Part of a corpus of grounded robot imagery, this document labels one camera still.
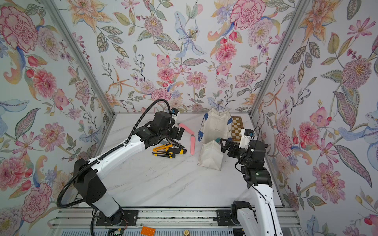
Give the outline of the white canvas cartoon pouch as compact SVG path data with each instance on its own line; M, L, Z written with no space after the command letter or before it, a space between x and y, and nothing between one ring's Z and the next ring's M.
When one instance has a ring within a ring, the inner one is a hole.
M198 165L220 171L223 152L220 139L231 139L232 117L228 110L219 112L211 109L204 114L198 132L198 141L202 144Z

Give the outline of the small yellow black knife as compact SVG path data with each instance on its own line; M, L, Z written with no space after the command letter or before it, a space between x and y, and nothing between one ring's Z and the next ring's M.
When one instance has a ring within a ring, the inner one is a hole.
M159 156L159 157L167 157L167 158L175 158L176 154L172 152L153 152L152 153L154 156Z

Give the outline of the yellow black utility knife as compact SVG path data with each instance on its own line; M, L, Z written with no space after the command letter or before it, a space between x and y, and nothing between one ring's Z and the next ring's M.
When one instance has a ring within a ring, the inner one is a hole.
M173 147L170 147L166 150L166 153L168 153L169 155L176 155L176 154L179 154L179 155L184 155L187 153L187 150L185 148L173 148Z

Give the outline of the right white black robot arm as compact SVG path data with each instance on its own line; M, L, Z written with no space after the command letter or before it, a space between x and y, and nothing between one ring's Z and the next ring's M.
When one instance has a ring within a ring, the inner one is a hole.
M282 236L278 214L274 204L274 189L268 170L264 167L266 148L264 142L251 140L242 145L220 139L221 151L236 158L241 165L241 174L251 191L252 199L234 201L231 205L231 220L240 225L246 236Z

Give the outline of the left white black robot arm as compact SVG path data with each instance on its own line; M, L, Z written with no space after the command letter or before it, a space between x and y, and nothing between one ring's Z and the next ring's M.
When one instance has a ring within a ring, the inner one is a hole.
M179 114L176 108L172 108L171 113L157 112L151 122L131 132L130 140L122 142L101 156L75 163L74 173L82 173L74 178L74 187L84 202L100 211L108 223L121 224L124 212L102 180L127 159L159 144L163 139L180 140L184 129L175 126Z

